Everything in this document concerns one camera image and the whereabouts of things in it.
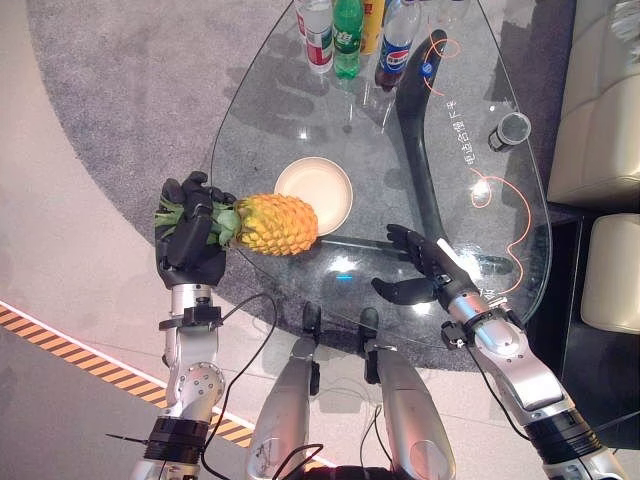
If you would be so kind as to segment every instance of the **black cable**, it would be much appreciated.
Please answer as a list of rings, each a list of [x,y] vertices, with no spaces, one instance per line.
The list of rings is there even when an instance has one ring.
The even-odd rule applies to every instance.
[[[635,417],[638,414],[640,414],[640,410],[636,410],[635,412],[627,413],[626,415],[623,415],[622,417],[614,418],[613,420],[611,420],[609,422],[602,423],[602,424],[598,425],[596,428],[593,429],[593,431],[596,432],[596,433],[601,432],[602,430],[606,430],[607,428],[611,428],[614,425],[618,425],[619,423],[625,422],[625,421],[629,420],[630,418]]]
[[[491,392],[491,395],[493,396],[495,401],[498,402],[498,405],[500,405],[500,408],[502,409],[502,413],[504,413],[504,416],[507,417],[507,420],[509,421],[509,425],[511,425],[511,428],[513,428],[513,431],[516,432],[518,436],[523,438],[524,440],[531,441],[529,437],[527,437],[524,433],[518,430],[516,425],[513,423],[513,420],[511,420],[511,417],[509,416],[509,412],[507,412],[507,409],[504,407],[504,405],[502,404],[502,402],[500,401],[496,393],[493,391],[493,388],[491,388],[491,385],[489,384],[489,380],[487,380],[487,375],[484,373],[484,370],[482,370],[482,367],[478,363],[478,360],[476,360],[476,357],[471,352],[469,345],[465,345],[465,348],[467,349],[467,352],[469,352],[469,355],[471,355],[471,358],[473,359],[473,363],[475,363],[476,367],[478,367],[478,370],[480,370],[484,383],[487,385],[487,388]]]
[[[167,465],[167,461],[162,462],[162,468],[160,469],[160,474],[158,475],[158,480],[162,478],[162,472],[164,472],[164,467]]]
[[[362,436],[362,440],[360,441],[360,466],[362,468],[364,468],[364,460],[362,459],[362,450],[364,449],[364,441],[367,439],[367,435],[369,435],[369,432],[371,431],[371,427],[373,427],[374,425],[376,429],[376,435],[378,435],[378,441],[380,442],[380,446],[382,447],[382,450],[384,451],[384,454],[387,456],[389,461],[392,462],[391,457],[387,452],[387,449],[384,448],[384,445],[382,444],[382,439],[380,438],[380,433],[378,432],[378,424],[376,420],[378,419],[378,415],[380,415],[381,411],[382,411],[382,407],[380,405],[376,405],[376,409],[373,412],[373,420],[371,420],[371,423],[369,423],[369,426],[365,430],[364,435]]]
[[[380,438],[380,432],[378,431],[378,415],[373,417],[373,428],[376,431],[376,437],[378,437],[378,443],[382,447],[382,451],[384,452],[384,454],[389,459],[389,463],[393,463],[393,460],[391,460],[391,455],[389,455],[389,452],[387,452],[387,449],[384,448],[384,443],[382,443],[382,438]]]
[[[591,472],[589,472],[589,469],[587,468],[587,466],[584,464],[584,462],[580,457],[578,457],[578,461],[580,462],[580,465],[582,465],[582,468],[584,468],[584,471],[587,472],[587,475],[589,475],[589,480],[593,480],[593,477],[591,476]]]
[[[296,453],[299,453],[299,452],[301,452],[303,450],[307,450],[307,449],[312,448],[312,447],[316,447],[316,449],[313,451],[313,453],[311,455],[309,455],[308,457],[306,457],[298,465],[296,465],[295,468],[293,468],[284,477],[282,477],[282,480],[288,480],[289,478],[291,478],[291,476],[294,473],[296,473],[300,467],[302,467],[304,464],[310,462],[313,457],[315,457],[318,453],[320,453],[320,451],[324,448],[324,445],[321,444],[321,443],[309,443],[307,445],[300,445],[298,448],[294,448],[293,450],[291,450],[291,453],[289,453],[289,455],[287,455],[287,458],[285,458],[284,461],[280,464],[280,466],[276,470],[276,473],[274,473],[273,477],[271,477],[271,480],[277,480],[278,475],[280,475],[282,473],[282,470],[284,470],[284,467],[287,466],[287,463],[289,463],[291,461],[291,459],[293,458],[293,456]]]
[[[253,354],[253,356],[247,362],[247,364],[244,367],[242,367],[242,370],[240,370],[238,374],[235,377],[233,377],[233,380],[231,380],[231,382],[229,383],[229,386],[227,387],[227,393],[225,394],[225,397],[224,397],[224,402],[222,403],[222,409],[220,410],[220,416],[218,417],[218,421],[216,422],[215,427],[213,427],[213,431],[209,435],[209,438],[207,439],[206,443],[204,444],[204,448],[200,453],[200,461],[202,462],[202,466],[204,467],[204,469],[210,474],[215,475],[216,477],[222,480],[230,480],[230,479],[228,477],[225,477],[221,473],[216,472],[213,468],[211,468],[207,464],[207,461],[205,460],[204,455],[207,452],[207,448],[209,448],[209,444],[211,443],[211,440],[213,439],[214,435],[218,431],[218,428],[220,427],[220,424],[222,423],[224,412],[227,410],[227,403],[229,403],[229,395],[231,394],[231,387],[233,387],[236,381],[244,374],[244,372],[247,371],[247,369],[251,366],[251,364],[258,357],[258,355],[260,355],[260,352],[262,352],[267,342],[271,338],[271,335],[273,335],[274,330],[276,329],[276,325],[278,323],[278,305],[276,304],[276,301],[273,299],[273,297],[268,293],[264,293],[264,292],[258,293],[256,295],[252,295],[251,297],[243,300],[238,305],[236,305],[229,313],[227,313],[224,317],[222,317],[222,321],[224,322],[227,318],[229,318],[231,315],[236,313],[238,310],[244,307],[247,303],[255,300],[256,298],[261,298],[261,297],[268,298],[271,301],[271,304],[273,305],[273,323],[271,324],[271,329],[269,330],[269,333],[267,333],[267,336],[265,337],[265,339],[262,341],[262,344],[260,345],[258,350],[256,350],[256,352]]]

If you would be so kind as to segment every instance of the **pineapple crown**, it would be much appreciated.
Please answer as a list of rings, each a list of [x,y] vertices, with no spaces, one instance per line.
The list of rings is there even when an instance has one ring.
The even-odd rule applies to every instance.
[[[164,196],[160,197],[161,210],[154,215],[153,226],[169,227],[161,238],[165,238],[176,230],[176,226],[184,213],[184,206],[179,203],[173,203]],[[211,231],[207,237],[207,245],[218,244],[226,246],[236,237],[242,228],[240,215],[234,210],[233,205],[213,202],[213,210],[211,211]]]

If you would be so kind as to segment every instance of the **glass tabletop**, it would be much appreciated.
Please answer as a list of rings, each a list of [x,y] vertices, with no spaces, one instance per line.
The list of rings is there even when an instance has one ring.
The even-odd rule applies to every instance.
[[[411,54],[439,27],[429,10],[435,3],[420,2],[422,25]],[[499,152],[489,147],[490,133],[518,105],[481,5],[472,2],[446,35],[435,78],[425,86],[423,127],[440,218],[483,295],[506,297],[526,321],[543,293],[551,255],[540,179],[528,141]],[[425,211],[424,202],[421,208],[414,180],[422,173],[410,166],[396,92],[374,82],[378,55],[361,56],[361,71],[350,81],[333,71],[312,73],[289,6],[233,98],[211,178],[242,198],[273,192],[280,173],[299,158],[337,163],[351,181],[353,204],[335,232],[296,256],[243,255],[284,289],[333,314],[357,322],[360,311],[373,306],[381,329],[435,345],[447,320],[437,303],[393,305],[370,283],[419,276],[391,247],[385,226],[424,232],[438,214]]]

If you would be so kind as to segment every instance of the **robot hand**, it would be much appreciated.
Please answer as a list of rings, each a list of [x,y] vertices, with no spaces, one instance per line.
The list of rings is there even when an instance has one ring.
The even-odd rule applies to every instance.
[[[427,240],[401,225],[387,225],[387,230],[387,238],[394,247],[407,252],[409,260],[425,278],[397,283],[374,278],[371,284],[384,299],[398,305],[438,300],[442,308],[449,311],[449,304],[456,296],[466,292],[479,293],[445,240]]]
[[[233,204],[236,198],[215,187],[205,187],[203,172],[191,172],[180,185],[168,179],[156,215],[168,213],[164,201],[184,207],[178,224],[157,226],[156,265],[168,289],[182,284],[217,285],[224,274],[226,253],[219,245],[208,245],[212,202]]]

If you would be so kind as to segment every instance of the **plastic bottle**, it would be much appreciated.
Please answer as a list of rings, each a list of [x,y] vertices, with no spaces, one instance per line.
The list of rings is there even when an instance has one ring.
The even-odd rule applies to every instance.
[[[384,34],[376,85],[391,91],[402,78],[409,60],[411,42],[420,26],[420,3],[416,0],[391,0],[384,16]]]
[[[440,0],[438,7],[438,24],[445,29],[452,23],[462,20],[467,14],[471,0]]]
[[[326,73],[333,65],[331,0],[305,0],[302,11],[309,67],[315,73]]]
[[[378,48],[378,37],[382,30],[382,16],[384,15],[384,0],[364,0],[364,26],[360,53],[371,55]]]
[[[296,10],[296,19],[298,20],[298,32],[303,40],[306,41],[306,33],[304,31],[304,18],[302,17],[302,9],[304,7],[304,0],[295,0],[293,4]]]
[[[360,71],[362,0],[338,0],[333,8],[333,66],[338,78],[355,78]]]

